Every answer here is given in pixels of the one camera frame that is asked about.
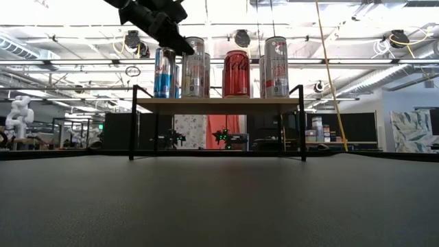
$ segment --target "blue and silver can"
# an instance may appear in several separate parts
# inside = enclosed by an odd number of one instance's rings
[[[156,50],[156,73],[154,77],[154,97],[170,98],[174,90],[173,78],[176,70],[176,53],[170,48]]]

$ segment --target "colorful artwork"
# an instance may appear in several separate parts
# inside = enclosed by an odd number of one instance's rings
[[[392,120],[395,150],[397,152],[434,153],[431,145],[439,143],[439,136],[431,131],[431,118],[429,110],[416,110],[413,112],[390,112]]]

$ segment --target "dark gray table surface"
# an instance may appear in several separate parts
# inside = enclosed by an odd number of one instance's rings
[[[439,164],[0,161],[0,246],[439,246]]]

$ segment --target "yellow cable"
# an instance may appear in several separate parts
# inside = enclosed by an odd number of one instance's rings
[[[416,59],[416,57],[413,54],[412,48],[410,48],[410,46],[407,46],[407,49],[409,49],[410,54],[412,55],[412,58]],[[424,73],[424,76],[431,82],[433,83],[433,85],[438,88],[438,86],[436,86],[436,84],[434,83],[434,81],[427,75],[427,73],[424,71],[424,69],[421,67],[420,70]]]
[[[427,28],[427,33],[425,34],[425,37],[423,39],[418,40],[418,41],[413,42],[413,43],[402,43],[402,42],[392,40],[392,37],[394,36],[393,34],[389,36],[389,39],[390,39],[390,41],[392,41],[393,43],[396,43],[398,45],[416,45],[416,44],[419,44],[419,43],[423,42],[424,40],[426,40],[428,38],[429,33],[430,33],[430,29]]]
[[[334,99],[334,105],[335,105],[335,110],[337,111],[337,118],[338,118],[338,125],[340,126],[340,130],[342,132],[342,138],[343,138],[343,144],[344,144],[344,151],[348,151],[348,144],[346,142],[346,137],[344,136],[344,129],[343,129],[343,124],[342,124],[342,118],[340,117],[340,110],[338,109],[338,104],[337,104],[337,100],[335,100],[335,91],[334,91],[334,86],[332,85],[332,80],[331,80],[331,73],[329,72],[329,63],[328,63],[328,54],[327,54],[327,49],[324,46],[324,37],[323,37],[323,29],[322,29],[322,21],[320,20],[320,10],[318,7],[318,0],[316,0],[316,9],[317,9],[317,17],[318,17],[318,24],[319,24],[319,28],[320,28],[320,37],[322,38],[322,46],[323,46],[323,54],[324,54],[324,62],[327,65],[327,72],[328,72],[328,80],[329,80],[329,85],[331,85],[331,93],[332,93],[332,97]]]
[[[112,48],[118,53],[118,54],[121,54],[121,53],[123,53],[123,51],[124,51],[124,49],[125,49],[125,37],[126,37],[126,35],[124,35],[123,36],[123,41],[122,41],[122,50],[118,50],[118,49],[116,49],[116,42],[113,42],[112,43]]]

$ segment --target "can lid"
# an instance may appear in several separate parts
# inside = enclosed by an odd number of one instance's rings
[[[231,52],[242,52],[242,53],[247,54],[247,51],[243,51],[243,50],[231,50],[231,51],[227,52],[227,54],[229,54]]]
[[[186,37],[185,39],[188,39],[188,38],[196,38],[196,39],[199,39],[199,40],[203,40],[203,42],[204,42],[204,39],[203,39],[203,38],[200,38],[200,37],[196,37],[196,36],[189,36],[189,37]]]
[[[282,36],[273,36],[273,37],[269,37],[269,38],[267,38],[267,39],[265,40],[265,42],[267,42],[267,41],[269,41],[269,40],[271,40],[271,39],[273,39],[273,38],[283,38],[283,39],[287,40],[285,37],[282,37]]]

